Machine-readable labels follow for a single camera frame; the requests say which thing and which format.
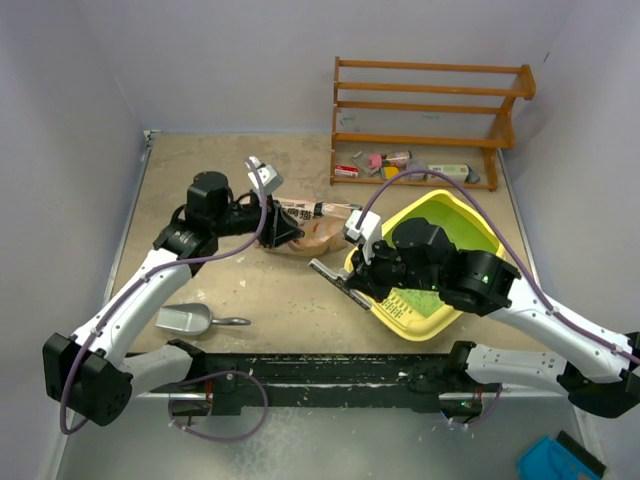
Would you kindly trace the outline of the pink cat litter bag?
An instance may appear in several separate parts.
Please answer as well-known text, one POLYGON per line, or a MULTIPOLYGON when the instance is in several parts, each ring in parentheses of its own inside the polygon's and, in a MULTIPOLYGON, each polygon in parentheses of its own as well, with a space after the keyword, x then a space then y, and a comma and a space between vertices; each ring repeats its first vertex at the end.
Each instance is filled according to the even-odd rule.
POLYGON ((295 240, 288 240, 278 247, 257 248, 269 253, 299 257, 319 257, 345 249, 348 242, 342 230, 346 220, 361 206, 351 203, 334 203, 299 199, 276 198, 283 210, 292 217, 304 232, 295 240))

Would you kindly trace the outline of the white bag sealing clip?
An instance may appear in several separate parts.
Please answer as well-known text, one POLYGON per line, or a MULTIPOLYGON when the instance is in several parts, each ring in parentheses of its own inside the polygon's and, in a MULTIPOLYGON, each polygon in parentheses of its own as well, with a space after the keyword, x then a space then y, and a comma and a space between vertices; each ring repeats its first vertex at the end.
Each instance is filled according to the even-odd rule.
POLYGON ((363 294, 347 287, 349 273, 346 270, 334 271, 317 258, 311 259, 308 266, 364 310, 372 308, 372 303, 363 294))

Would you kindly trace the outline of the silver metal scoop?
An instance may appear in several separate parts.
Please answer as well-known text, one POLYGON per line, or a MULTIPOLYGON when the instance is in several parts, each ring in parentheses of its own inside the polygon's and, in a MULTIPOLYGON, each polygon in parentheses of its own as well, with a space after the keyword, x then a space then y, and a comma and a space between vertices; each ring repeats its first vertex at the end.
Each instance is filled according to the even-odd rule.
POLYGON ((161 330, 198 336, 212 326, 249 326, 251 321, 241 317, 218 318, 202 303, 167 305, 160 308, 155 326, 161 330))

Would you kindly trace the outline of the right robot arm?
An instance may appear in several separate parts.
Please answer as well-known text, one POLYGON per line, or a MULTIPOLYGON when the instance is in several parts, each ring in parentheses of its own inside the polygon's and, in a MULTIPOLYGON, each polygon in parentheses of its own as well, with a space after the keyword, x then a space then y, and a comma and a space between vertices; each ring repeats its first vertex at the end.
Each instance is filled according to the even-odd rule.
POLYGON ((461 343, 444 369, 452 389, 467 391, 476 383, 533 387, 603 418, 638 405, 638 334, 612 332, 553 303, 509 262, 484 250, 457 249, 424 218, 401 222, 385 240, 380 217, 357 211, 343 234, 357 247, 345 278, 348 291, 377 302, 394 288, 435 292, 458 311, 502 322, 548 348, 525 352, 461 343))

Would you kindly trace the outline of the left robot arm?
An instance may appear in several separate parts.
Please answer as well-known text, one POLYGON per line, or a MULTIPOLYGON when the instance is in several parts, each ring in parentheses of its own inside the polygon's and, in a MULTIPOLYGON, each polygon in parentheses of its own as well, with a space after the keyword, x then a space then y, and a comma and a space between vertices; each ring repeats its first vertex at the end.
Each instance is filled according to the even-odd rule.
POLYGON ((73 334, 55 333, 45 342, 46 393, 60 404, 63 433, 77 430, 67 424, 68 411, 105 426, 142 393, 169 384, 184 392, 202 387, 205 354, 182 340, 146 354, 128 353, 156 312, 204 263, 223 259, 220 239, 248 235, 251 243, 272 248, 302 236, 272 197, 283 182, 276 169, 252 166, 248 177, 251 191, 235 198, 224 174, 197 174, 185 204, 174 211, 125 286, 73 334))

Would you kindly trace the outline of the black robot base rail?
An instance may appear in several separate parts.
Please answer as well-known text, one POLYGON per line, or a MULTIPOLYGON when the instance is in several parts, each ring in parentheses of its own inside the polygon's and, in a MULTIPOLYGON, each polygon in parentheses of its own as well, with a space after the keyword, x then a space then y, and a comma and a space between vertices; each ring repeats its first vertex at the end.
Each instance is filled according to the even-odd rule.
POLYGON ((232 354, 207 353, 188 378, 218 373, 212 413, 236 415, 244 407, 400 408, 441 410, 443 396, 468 399, 498 390, 483 386, 447 354, 232 354))

